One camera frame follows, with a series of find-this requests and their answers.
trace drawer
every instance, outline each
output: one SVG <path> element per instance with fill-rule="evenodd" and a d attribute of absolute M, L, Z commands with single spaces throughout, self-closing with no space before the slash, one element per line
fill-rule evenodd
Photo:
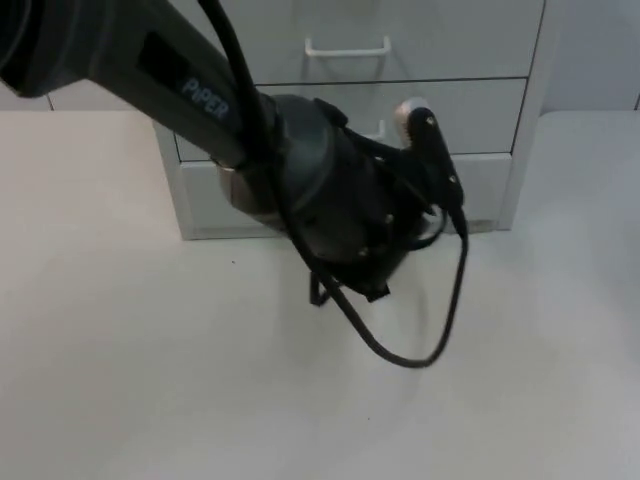
<path fill-rule="evenodd" d="M 436 113 L 452 154 L 510 152 L 525 80 L 480 80 L 402 84 L 294 85 L 262 87 L 274 95 L 322 98 L 350 118 L 355 131 L 400 146 L 395 109 L 407 98 L 424 97 Z M 182 161 L 207 160 L 205 152 L 178 138 Z"/>
<path fill-rule="evenodd" d="M 127 102 L 88 80 L 67 85 L 49 97 L 54 110 L 133 110 Z"/>
<path fill-rule="evenodd" d="M 454 162 L 465 189 L 465 211 L 472 228 L 491 230 L 500 215 L 511 155 L 457 155 Z M 273 236 L 275 232 L 232 208 L 211 162 L 183 163 L 187 210 L 191 214 L 189 239 Z"/>
<path fill-rule="evenodd" d="M 197 0 L 170 1 L 219 46 Z M 527 77 L 544 0 L 222 4 L 254 81 L 297 84 Z"/>

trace robotic arm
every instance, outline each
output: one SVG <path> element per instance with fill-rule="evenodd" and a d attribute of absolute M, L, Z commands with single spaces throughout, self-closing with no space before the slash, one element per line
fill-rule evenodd
<path fill-rule="evenodd" d="M 291 239 L 311 271 L 312 303 L 333 299 L 386 360 L 430 366 L 446 347 L 468 252 L 463 192 L 435 115 L 404 104 L 410 146 L 399 150 L 351 131 L 321 100 L 262 95 L 218 0 L 198 1 L 226 58 L 167 0 L 7 0 L 0 79 L 23 97 L 89 79 L 208 152 L 229 202 Z M 433 206 L 441 228 L 422 238 Z M 428 358 L 405 359 L 377 342 L 341 286 L 385 296 L 395 269 L 447 218 L 462 255 L 445 330 Z"/>

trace white table surface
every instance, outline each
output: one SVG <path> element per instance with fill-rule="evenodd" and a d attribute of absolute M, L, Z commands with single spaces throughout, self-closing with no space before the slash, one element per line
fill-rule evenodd
<path fill-rule="evenodd" d="M 150 123 L 0 114 L 0 478 L 637 479 L 640 116 L 543 117 L 441 363 L 369 353 L 284 240 L 180 240 Z M 433 343 L 458 243 L 357 304 Z"/>

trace black cable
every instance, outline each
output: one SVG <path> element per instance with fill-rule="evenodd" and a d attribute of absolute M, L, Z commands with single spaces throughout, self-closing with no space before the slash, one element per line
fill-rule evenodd
<path fill-rule="evenodd" d="M 340 290 L 340 285 L 324 268 L 322 263 L 316 259 L 315 255 L 303 238 L 296 221 L 293 218 L 290 202 L 286 198 L 284 185 L 282 184 L 280 171 L 278 170 L 280 165 L 280 162 L 278 161 L 278 154 L 271 144 L 262 106 L 260 105 L 258 93 L 251 78 L 249 67 L 247 66 L 242 53 L 240 42 L 238 41 L 235 31 L 231 26 L 231 22 L 218 0 L 198 0 L 198 2 L 216 30 L 220 43 L 227 55 L 231 70 L 235 76 L 238 86 L 238 97 L 241 101 L 241 106 L 244 108 L 245 117 L 248 117 L 245 119 L 247 120 L 247 133 L 254 142 L 253 148 L 261 152 L 262 155 L 267 154 L 270 156 L 267 161 L 270 161 L 273 165 L 273 168 L 270 168 L 268 172 L 272 193 L 276 206 L 278 207 L 278 212 L 289 234 L 289 238 L 300 254 L 300 257 L 302 257 L 302 260 L 305 262 L 309 270 L 317 275 L 320 283 L 322 283 L 333 301 L 338 305 L 340 310 L 342 310 L 360 337 L 374 353 L 388 362 L 405 368 L 418 369 L 431 366 L 438 360 L 438 358 L 440 358 L 447 346 L 451 336 L 451 330 L 453 328 L 458 301 L 460 299 L 462 280 L 464 278 L 469 252 L 469 238 L 464 213 L 462 211 L 449 212 L 454 227 L 462 239 L 462 250 L 460 253 L 460 261 L 458 263 L 451 302 L 449 304 L 449 311 L 447 313 L 442 336 L 440 337 L 433 353 L 425 359 L 413 360 L 396 355 L 395 353 L 387 350 L 373 336 L 358 312 L 353 308 L 353 305 L 351 305 L 347 297 Z"/>

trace drawer handle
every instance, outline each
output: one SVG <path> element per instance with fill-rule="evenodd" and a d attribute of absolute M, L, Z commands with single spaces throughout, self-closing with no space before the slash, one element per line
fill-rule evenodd
<path fill-rule="evenodd" d="M 382 40 L 382 48 L 370 50 L 316 50 L 313 48 L 311 37 L 307 37 L 304 41 L 304 51 L 310 58 L 384 57 L 391 52 L 391 39 L 385 36 Z"/>
<path fill-rule="evenodd" d="M 384 140 L 387 136 L 387 126 L 384 123 L 384 120 L 380 120 L 378 122 L 378 131 L 376 133 L 372 133 L 370 135 L 362 135 L 369 140 Z"/>

